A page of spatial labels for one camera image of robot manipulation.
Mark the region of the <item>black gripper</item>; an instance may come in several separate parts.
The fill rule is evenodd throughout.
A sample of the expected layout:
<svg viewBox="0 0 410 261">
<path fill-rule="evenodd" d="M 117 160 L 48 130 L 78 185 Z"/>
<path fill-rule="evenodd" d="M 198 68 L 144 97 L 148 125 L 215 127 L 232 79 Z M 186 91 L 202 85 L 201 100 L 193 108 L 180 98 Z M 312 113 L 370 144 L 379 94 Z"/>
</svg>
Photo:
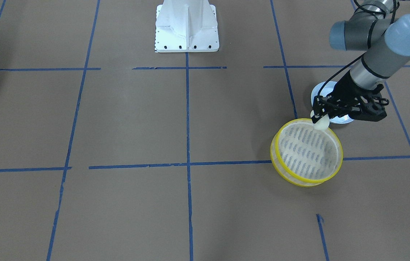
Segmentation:
<svg viewBox="0 0 410 261">
<path fill-rule="evenodd" d="M 364 108 L 371 101 L 372 95 L 379 93 L 377 84 L 372 87 L 371 90 L 361 88 L 352 78 L 351 72 L 348 71 L 335 84 L 334 90 L 331 92 L 331 102 L 326 97 L 314 96 L 312 104 L 314 114 L 311 116 L 311 121 L 316 124 L 323 117 L 327 117 L 329 120 L 336 117 L 336 106 Z"/>
</svg>

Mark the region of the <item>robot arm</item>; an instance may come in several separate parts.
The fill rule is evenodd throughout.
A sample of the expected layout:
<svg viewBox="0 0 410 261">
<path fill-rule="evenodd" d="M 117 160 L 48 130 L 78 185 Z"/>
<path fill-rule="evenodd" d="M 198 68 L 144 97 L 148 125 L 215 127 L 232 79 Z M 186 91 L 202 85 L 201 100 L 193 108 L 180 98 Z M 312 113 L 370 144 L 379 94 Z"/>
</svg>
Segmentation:
<svg viewBox="0 0 410 261">
<path fill-rule="evenodd" d="M 331 92 L 322 93 L 327 82 L 318 89 L 311 100 L 314 124 L 345 116 L 377 122 L 387 116 L 384 82 L 410 61 L 410 14 L 396 18 L 398 8 L 397 0 L 366 0 L 357 3 L 349 20 L 331 27 L 331 48 L 363 54 L 344 67 L 346 74 Z"/>
</svg>

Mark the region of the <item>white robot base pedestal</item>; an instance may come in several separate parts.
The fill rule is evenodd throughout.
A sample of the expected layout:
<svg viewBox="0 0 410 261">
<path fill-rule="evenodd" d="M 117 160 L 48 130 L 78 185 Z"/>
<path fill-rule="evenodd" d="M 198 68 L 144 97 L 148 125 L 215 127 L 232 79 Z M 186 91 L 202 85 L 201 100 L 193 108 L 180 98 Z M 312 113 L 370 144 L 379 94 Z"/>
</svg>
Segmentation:
<svg viewBox="0 0 410 261">
<path fill-rule="evenodd" d="M 205 53 L 219 47 L 217 10 L 208 0 L 164 0 L 157 5 L 155 52 Z"/>
</svg>

